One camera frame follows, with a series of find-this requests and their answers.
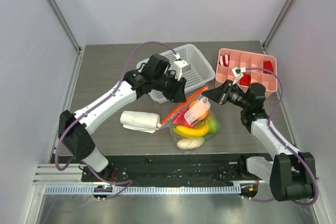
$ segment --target white basket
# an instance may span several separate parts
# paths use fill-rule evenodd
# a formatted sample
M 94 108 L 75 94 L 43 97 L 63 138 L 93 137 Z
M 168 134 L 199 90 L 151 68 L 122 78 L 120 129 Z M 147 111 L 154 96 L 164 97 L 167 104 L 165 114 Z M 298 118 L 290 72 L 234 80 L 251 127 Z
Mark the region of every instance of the white basket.
M 182 74 L 182 76 L 187 79 L 185 93 L 198 89 L 215 78 L 215 71 L 197 47 L 192 44 L 187 44 L 174 49 L 180 54 L 182 60 L 185 60 L 191 65 L 191 68 Z M 163 52 L 160 55 L 166 57 L 170 63 L 176 60 L 174 53 L 170 50 Z M 141 64 L 147 63 L 147 61 L 148 59 L 140 61 L 136 65 L 136 68 L 139 69 Z M 149 95 L 158 103 L 168 101 L 160 91 L 152 90 Z

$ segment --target gray table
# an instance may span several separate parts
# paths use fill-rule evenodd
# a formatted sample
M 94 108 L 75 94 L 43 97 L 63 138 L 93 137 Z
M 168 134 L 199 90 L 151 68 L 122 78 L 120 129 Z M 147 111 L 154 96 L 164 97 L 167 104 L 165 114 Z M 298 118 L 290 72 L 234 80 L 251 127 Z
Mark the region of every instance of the gray table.
M 186 42 L 169 43 L 173 48 Z M 221 48 L 232 48 L 257 52 L 262 54 L 258 41 L 238 42 L 192 42 L 209 60 L 214 70 L 217 64 L 218 51 Z M 73 95 L 71 111 L 81 109 L 111 89 L 120 79 L 125 63 L 136 44 L 124 45 L 92 45 L 85 48 L 78 81 Z M 133 58 L 129 69 L 135 69 L 136 64 L 154 53 L 166 51 L 159 45 L 148 45 L 139 50 Z M 278 98 L 275 94 L 266 99 L 265 108 L 270 113 L 276 106 Z M 97 148 L 104 155 L 123 154 L 179 154 L 183 153 L 175 145 L 169 130 L 162 129 L 154 134 L 127 130 L 120 124 L 120 115 L 123 110 L 157 113 L 163 119 L 177 104 L 154 102 L 149 95 L 125 106 L 115 115 L 107 119 L 94 133 L 93 139 Z M 212 104 L 213 111 L 221 128 L 215 137 L 206 142 L 201 148 L 189 153 L 254 153 L 266 152 L 263 145 L 241 125 L 240 108 L 232 104 L 222 107 Z M 285 119 L 281 110 L 274 117 L 277 129 L 290 139 Z M 63 148 L 61 155 L 69 154 Z

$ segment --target yellow banana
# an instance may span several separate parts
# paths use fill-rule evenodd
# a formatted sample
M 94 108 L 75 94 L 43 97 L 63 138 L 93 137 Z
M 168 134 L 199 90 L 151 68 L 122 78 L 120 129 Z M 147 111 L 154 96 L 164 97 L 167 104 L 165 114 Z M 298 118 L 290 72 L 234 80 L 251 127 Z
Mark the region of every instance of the yellow banana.
M 204 125 L 205 125 L 205 123 L 206 123 L 206 120 L 203 120 L 203 121 L 199 122 L 199 124 L 197 124 L 197 125 L 194 126 L 194 129 L 201 129 L 201 128 L 203 128 Z
M 208 131 L 209 131 L 209 126 L 207 123 L 204 123 L 204 125 L 198 129 L 196 128 L 189 128 L 186 126 L 182 126 L 182 125 L 178 125 L 176 126 L 176 130 L 177 132 L 179 132 L 178 134 L 184 137 L 192 137 L 192 136 L 205 136 Z
M 173 127 L 172 130 L 173 130 L 173 132 L 175 132 L 177 135 L 182 136 L 182 137 L 186 137 L 186 138 L 194 137 L 194 136 L 192 136 L 192 135 L 184 134 L 184 133 L 178 131 L 178 130 L 176 129 L 176 127 Z

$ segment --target rolled towel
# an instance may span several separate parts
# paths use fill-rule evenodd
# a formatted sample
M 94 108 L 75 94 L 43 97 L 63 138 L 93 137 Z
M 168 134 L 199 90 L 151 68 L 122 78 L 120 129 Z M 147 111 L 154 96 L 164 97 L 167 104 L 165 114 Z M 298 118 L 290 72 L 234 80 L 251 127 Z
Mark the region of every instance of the rolled towel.
M 160 122 L 160 116 L 147 112 L 124 111 L 121 114 L 120 122 L 126 129 L 154 133 Z

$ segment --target plastic bag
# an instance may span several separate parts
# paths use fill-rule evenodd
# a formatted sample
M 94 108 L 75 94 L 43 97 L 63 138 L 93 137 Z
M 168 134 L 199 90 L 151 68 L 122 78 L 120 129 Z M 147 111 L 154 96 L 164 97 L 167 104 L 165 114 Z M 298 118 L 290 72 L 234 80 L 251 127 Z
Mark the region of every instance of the plastic bag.
M 160 129 L 169 127 L 170 134 L 180 149 L 201 147 L 219 130 L 208 98 L 202 96 L 202 92 L 207 89 L 205 86 L 196 91 L 161 122 Z

